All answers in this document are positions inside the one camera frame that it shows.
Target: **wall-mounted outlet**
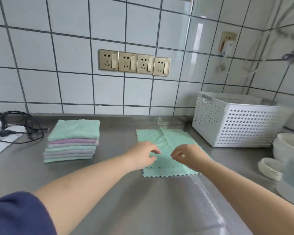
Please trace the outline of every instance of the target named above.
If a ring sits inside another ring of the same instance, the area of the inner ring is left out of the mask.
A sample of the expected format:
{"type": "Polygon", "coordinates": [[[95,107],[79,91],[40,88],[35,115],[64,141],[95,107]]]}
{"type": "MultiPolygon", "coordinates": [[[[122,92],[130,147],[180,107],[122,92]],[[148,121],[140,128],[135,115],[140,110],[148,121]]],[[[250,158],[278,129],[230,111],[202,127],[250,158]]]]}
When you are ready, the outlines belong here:
{"type": "Polygon", "coordinates": [[[154,68],[154,56],[137,55],[137,73],[152,74],[154,68]]]}
{"type": "Polygon", "coordinates": [[[136,72],[137,54],[119,52],[119,71],[136,72]]]}
{"type": "Polygon", "coordinates": [[[100,49],[99,50],[99,68],[101,70],[118,71],[119,70],[119,52],[100,49]]]}
{"type": "Polygon", "coordinates": [[[219,44],[219,52],[220,53],[222,52],[224,43],[227,40],[236,41],[236,37],[237,37],[237,33],[227,32],[227,31],[223,32],[221,36],[220,44],[219,44]]]}
{"type": "Polygon", "coordinates": [[[170,69],[170,59],[155,57],[154,75],[168,76],[170,69]]]}

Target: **stack of towels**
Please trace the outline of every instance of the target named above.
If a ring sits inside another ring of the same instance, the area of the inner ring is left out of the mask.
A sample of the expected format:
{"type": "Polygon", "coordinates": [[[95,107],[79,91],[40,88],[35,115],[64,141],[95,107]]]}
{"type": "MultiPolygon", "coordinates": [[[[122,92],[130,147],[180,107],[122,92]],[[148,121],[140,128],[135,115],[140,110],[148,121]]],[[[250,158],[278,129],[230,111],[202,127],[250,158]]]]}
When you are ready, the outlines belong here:
{"type": "Polygon", "coordinates": [[[99,120],[59,120],[48,136],[43,162],[93,157],[99,142],[99,120]]]}

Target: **hand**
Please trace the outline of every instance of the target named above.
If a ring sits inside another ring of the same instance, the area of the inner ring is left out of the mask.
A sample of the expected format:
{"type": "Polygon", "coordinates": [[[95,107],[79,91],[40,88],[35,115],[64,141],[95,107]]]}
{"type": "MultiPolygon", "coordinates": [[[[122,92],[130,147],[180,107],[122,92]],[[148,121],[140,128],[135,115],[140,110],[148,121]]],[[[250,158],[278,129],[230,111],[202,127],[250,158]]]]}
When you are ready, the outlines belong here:
{"type": "Polygon", "coordinates": [[[157,160],[155,156],[150,157],[150,152],[161,154],[160,149],[154,143],[145,141],[137,142],[122,157],[126,158],[131,170],[140,170],[150,166],[157,160]]]}
{"type": "Polygon", "coordinates": [[[209,156],[196,144],[182,144],[171,153],[172,159],[198,171],[198,166],[210,160],[209,156]]]}

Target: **forearm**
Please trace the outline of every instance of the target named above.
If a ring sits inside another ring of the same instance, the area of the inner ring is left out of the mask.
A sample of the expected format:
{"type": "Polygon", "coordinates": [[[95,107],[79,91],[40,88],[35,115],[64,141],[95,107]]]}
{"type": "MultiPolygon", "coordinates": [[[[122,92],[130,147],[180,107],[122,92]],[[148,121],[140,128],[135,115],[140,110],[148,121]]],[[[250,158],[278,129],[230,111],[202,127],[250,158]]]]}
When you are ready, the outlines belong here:
{"type": "Polygon", "coordinates": [[[58,235],[67,235],[130,171],[126,158],[115,157],[63,176],[34,194],[46,206],[58,235]]]}
{"type": "Polygon", "coordinates": [[[294,205],[212,160],[198,163],[254,234],[294,235],[294,205]]]}

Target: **blue sleeve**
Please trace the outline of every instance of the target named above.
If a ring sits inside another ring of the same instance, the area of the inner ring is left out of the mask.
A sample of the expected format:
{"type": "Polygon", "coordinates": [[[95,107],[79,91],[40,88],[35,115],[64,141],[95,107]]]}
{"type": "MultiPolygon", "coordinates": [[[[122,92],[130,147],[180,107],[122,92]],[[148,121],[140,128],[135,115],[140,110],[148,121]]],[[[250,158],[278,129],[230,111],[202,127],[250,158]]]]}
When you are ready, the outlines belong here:
{"type": "Polygon", "coordinates": [[[56,235],[43,203],[29,192],[0,198],[0,235],[56,235]]]}

